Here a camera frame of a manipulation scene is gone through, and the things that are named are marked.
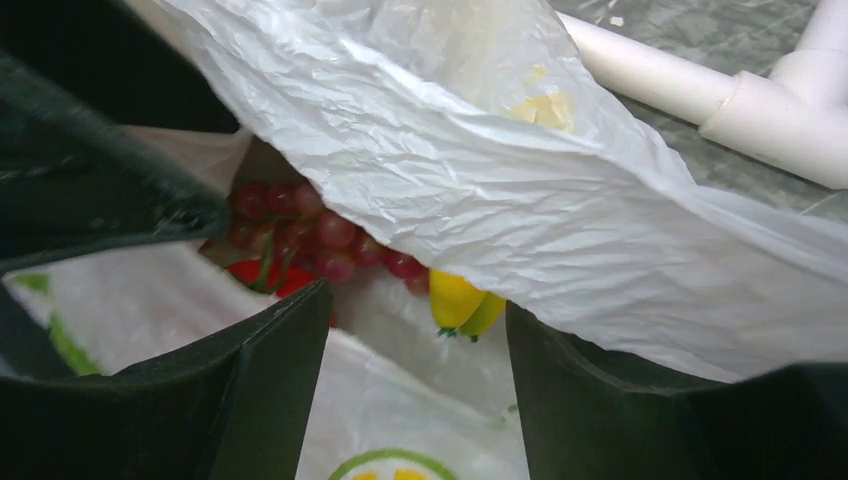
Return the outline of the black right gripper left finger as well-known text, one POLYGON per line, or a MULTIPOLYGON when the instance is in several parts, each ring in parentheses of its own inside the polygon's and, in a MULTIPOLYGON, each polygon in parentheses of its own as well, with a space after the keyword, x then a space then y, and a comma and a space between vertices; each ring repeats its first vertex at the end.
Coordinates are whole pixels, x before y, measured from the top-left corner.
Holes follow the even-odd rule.
POLYGON ((294 478, 331 303, 316 281, 114 375, 75 376, 3 294, 2 477, 294 478))

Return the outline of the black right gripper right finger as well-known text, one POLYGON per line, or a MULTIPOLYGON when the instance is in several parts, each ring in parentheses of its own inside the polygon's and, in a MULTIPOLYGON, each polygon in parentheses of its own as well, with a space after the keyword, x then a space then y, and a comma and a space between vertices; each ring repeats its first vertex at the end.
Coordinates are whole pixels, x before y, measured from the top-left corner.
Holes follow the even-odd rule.
POLYGON ((725 384, 602 349, 510 305, 506 330, 534 479, 843 479, 847 367, 725 384))

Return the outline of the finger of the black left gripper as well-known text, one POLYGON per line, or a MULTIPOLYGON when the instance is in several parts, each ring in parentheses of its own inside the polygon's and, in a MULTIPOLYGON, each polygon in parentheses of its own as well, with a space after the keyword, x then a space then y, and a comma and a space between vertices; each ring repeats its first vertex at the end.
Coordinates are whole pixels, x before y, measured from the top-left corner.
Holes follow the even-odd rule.
POLYGON ((224 232, 223 195, 1 54, 1 269, 224 232))

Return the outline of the yellow fake bananas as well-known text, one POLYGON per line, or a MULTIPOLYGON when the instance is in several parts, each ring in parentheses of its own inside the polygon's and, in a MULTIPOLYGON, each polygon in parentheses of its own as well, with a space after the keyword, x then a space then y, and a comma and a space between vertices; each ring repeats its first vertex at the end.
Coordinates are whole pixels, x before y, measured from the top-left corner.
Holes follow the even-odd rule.
POLYGON ((507 301, 479 290, 462 277, 429 271, 429 298, 437 335, 476 343, 505 312, 507 301))

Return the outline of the white printed plastic bag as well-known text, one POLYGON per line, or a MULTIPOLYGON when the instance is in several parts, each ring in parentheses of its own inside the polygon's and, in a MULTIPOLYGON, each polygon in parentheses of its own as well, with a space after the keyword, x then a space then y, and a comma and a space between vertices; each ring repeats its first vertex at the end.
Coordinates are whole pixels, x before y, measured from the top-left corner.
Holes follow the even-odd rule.
MULTIPOLYGON (((182 53, 119 1, 5 1, 1 54, 223 198, 256 135, 380 243, 602 349, 725 384, 847 367, 846 226, 696 184, 546 2, 163 8, 182 53)), ((1 297, 73 375, 111 376, 281 301, 201 240, 1 269, 1 297)), ((506 318, 440 338, 384 278, 329 288, 292 479, 534 479, 506 318)))

